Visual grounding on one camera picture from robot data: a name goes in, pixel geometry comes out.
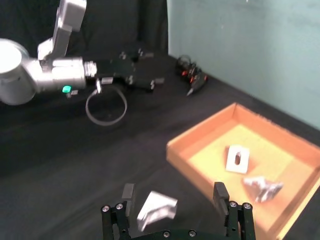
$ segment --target black table surface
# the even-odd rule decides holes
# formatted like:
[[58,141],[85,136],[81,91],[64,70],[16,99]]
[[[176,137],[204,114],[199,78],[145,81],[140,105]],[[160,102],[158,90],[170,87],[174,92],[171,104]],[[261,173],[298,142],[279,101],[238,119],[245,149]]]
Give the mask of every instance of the black table surface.
[[[212,204],[166,161],[166,144],[234,102],[320,146],[319,131],[218,80],[186,97],[174,64],[164,54],[139,64],[142,76],[164,76],[165,84],[153,94],[128,93],[125,120],[114,127],[86,117],[88,91],[0,105],[0,239],[102,239],[100,208],[119,202],[125,183],[136,184],[132,237],[142,234],[134,220],[150,191],[178,199],[176,218],[158,231],[221,233]],[[119,98],[106,98],[109,116],[122,110]],[[320,239],[319,203],[318,190],[287,240]]]

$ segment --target silver cylinder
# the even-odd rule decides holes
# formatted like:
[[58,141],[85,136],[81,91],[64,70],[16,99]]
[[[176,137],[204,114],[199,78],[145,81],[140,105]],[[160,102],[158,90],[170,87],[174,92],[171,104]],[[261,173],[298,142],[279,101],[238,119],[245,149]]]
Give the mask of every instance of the silver cylinder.
[[78,58],[63,58],[54,60],[46,67],[36,59],[24,63],[24,68],[32,77],[38,93],[62,91],[64,86],[79,90],[86,87],[83,60]]
[[21,105],[35,95],[33,82],[23,68],[28,52],[18,43],[0,39],[0,101]]

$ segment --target dark curtain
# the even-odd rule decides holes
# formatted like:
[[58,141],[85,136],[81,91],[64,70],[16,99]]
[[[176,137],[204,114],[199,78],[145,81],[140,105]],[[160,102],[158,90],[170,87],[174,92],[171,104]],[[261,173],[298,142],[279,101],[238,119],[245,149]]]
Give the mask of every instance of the dark curtain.
[[[52,37],[59,0],[1,0],[0,38],[23,45],[32,57]],[[67,55],[98,52],[133,42],[168,51],[166,0],[87,0],[80,32]]]

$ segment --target cardboard box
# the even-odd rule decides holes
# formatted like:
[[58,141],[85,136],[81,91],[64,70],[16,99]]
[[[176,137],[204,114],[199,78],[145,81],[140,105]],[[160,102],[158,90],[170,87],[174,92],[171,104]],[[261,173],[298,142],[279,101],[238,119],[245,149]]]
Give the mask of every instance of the cardboard box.
[[[250,149],[246,174],[226,171],[226,148]],[[253,205],[257,240],[281,240],[320,185],[320,148],[234,103],[167,144],[167,160],[208,199],[224,182],[230,200]],[[244,177],[264,176],[284,186],[273,200],[255,203]]]

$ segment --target black cloth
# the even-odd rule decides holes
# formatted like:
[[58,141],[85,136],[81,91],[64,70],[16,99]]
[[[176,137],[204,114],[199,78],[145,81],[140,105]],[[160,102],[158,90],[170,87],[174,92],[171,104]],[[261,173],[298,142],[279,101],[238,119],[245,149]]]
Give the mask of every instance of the black cloth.
[[[211,203],[166,161],[166,144],[233,102],[320,146],[318,131],[222,82],[210,79],[201,92],[186,97],[187,86],[174,75],[174,64],[162,53],[141,63],[141,74],[162,75],[165,85],[153,94],[128,93],[127,115],[116,127],[88,120],[86,93],[1,105],[0,239],[102,239],[100,207],[119,202],[125,183],[136,184],[133,237],[141,235],[134,219],[150,191],[178,199],[176,218],[157,231],[221,233]],[[121,102],[110,100],[113,114]],[[287,240],[318,239],[319,201],[317,191]]]
[[[53,36],[59,0],[1,0],[0,38],[37,47]],[[168,51],[166,0],[88,0],[79,32],[72,32],[67,56],[100,52],[139,41]]]

